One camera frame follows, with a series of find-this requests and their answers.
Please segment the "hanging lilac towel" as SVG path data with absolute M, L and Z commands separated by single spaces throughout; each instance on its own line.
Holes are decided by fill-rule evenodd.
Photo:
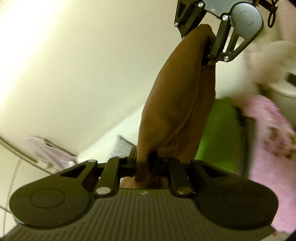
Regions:
M 64 149 L 60 149 L 44 138 L 29 137 L 28 145 L 38 161 L 51 165 L 57 171 L 62 171 L 78 164 L 76 156 Z

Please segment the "pink floral bedspread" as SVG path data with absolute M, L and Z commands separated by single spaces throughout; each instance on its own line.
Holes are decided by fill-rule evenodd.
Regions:
M 272 226 L 295 231 L 295 131 L 269 98 L 257 95 L 243 109 L 255 121 L 249 178 L 270 188 L 278 197 Z

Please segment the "white round appliance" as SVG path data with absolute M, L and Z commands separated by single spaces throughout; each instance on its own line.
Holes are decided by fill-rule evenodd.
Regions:
M 295 74 L 288 73 L 283 80 L 271 83 L 269 89 L 270 99 L 295 128 Z

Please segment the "brown long-sleeve shirt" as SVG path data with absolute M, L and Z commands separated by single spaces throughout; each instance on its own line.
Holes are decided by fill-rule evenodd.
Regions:
M 164 187 L 149 172 L 149 157 L 191 162 L 215 101 L 215 65 L 202 65 L 206 48 L 215 41 L 212 28 L 201 24 L 175 48 L 158 73 L 142 111 L 137 142 L 137 174 L 121 188 Z

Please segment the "grey checked cushion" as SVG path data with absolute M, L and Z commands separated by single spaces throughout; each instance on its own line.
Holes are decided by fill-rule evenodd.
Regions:
M 135 144 L 131 143 L 128 141 L 125 137 L 122 135 L 118 135 L 115 140 L 115 144 L 107 158 L 109 160 L 110 158 L 113 157 L 118 157 L 118 156 L 129 156 L 132 148 L 135 147 Z

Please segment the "green knitted folded sweater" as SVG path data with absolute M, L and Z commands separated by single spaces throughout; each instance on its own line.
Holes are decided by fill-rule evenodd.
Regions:
M 195 159 L 231 173 L 242 173 L 243 127 L 230 98 L 215 99 Z

